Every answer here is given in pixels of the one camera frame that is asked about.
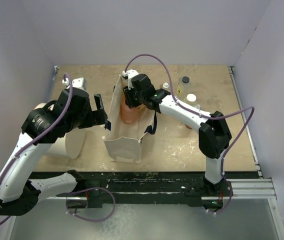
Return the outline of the pink liquid pump bottle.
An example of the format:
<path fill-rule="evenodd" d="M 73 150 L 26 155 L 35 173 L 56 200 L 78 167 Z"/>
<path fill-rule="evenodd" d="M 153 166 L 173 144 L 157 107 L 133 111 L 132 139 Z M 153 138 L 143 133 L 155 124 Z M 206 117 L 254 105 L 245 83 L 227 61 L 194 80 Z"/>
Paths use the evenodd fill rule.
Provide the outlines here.
<path fill-rule="evenodd" d="M 120 104 L 120 117 L 125 124 L 134 124 L 138 119 L 138 111 L 139 109 L 136 107 L 129 108 L 125 99 L 122 99 Z"/>

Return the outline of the amber liquid pump bottle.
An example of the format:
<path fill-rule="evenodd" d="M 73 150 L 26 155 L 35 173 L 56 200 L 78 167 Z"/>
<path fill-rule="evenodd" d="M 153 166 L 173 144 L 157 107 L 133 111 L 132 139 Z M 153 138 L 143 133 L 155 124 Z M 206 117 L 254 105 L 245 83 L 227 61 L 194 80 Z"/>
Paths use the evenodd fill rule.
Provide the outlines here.
<path fill-rule="evenodd" d="M 161 88 L 161 89 L 164 89 L 164 90 L 166 90 L 166 91 L 168 91 L 168 92 L 171 92 L 171 87 L 170 87 L 170 84 L 169 84 L 168 82 L 162 83 L 162 84 L 160 85 L 160 88 Z"/>

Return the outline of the cream canvas tote bag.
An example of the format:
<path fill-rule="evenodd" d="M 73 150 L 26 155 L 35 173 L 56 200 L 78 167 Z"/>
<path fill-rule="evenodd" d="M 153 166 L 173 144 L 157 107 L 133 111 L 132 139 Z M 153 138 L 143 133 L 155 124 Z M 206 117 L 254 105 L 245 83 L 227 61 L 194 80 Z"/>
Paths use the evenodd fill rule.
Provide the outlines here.
<path fill-rule="evenodd" d="M 121 103 L 124 102 L 123 87 L 128 83 L 122 76 L 117 80 L 105 125 L 104 144 L 112 162 L 141 162 L 143 137 L 153 135 L 157 130 L 157 116 L 145 106 L 130 108 L 130 113 L 137 113 L 136 121 L 126 124 L 121 116 Z"/>

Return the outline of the clear bottle grey cap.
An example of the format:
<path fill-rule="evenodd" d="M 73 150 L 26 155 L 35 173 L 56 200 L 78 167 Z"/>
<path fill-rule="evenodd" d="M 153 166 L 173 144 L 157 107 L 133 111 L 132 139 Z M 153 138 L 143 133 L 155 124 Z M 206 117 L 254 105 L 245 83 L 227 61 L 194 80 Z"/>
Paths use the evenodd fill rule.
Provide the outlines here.
<path fill-rule="evenodd" d="M 183 76 L 178 80 L 177 89 L 176 89 L 176 97 L 179 100 L 184 100 L 186 96 L 190 93 L 192 88 L 192 83 L 190 82 L 190 78 L 188 76 Z"/>

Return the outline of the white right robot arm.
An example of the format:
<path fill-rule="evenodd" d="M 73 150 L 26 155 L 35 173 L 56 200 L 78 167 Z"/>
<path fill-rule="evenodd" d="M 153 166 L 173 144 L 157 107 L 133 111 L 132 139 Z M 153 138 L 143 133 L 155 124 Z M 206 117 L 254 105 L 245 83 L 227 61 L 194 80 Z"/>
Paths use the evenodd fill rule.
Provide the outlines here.
<path fill-rule="evenodd" d="M 198 133 L 198 144 L 205 156 L 204 190 L 210 196 L 222 190 L 224 177 L 224 153 L 232 138 L 223 114 L 219 111 L 201 111 L 178 100 L 169 91 L 155 89 L 146 74 L 135 70 L 123 71 L 123 93 L 129 108 L 141 105 L 159 114 L 168 115 L 191 127 Z"/>

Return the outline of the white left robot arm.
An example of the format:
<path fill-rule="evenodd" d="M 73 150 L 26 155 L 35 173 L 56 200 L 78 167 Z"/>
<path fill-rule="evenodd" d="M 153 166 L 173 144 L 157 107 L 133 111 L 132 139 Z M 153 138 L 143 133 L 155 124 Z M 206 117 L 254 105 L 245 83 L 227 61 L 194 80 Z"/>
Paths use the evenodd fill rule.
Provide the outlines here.
<path fill-rule="evenodd" d="M 60 138 L 74 129 L 104 125 L 107 114 L 100 94 L 73 87 L 63 89 L 57 100 L 32 110 L 21 127 L 18 142 L 0 172 L 0 216 L 22 216 L 49 197 L 64 193 L 80 196 L 84 179 L 75 170 L 42 180 L 29 177 L 42 156 Z"/>

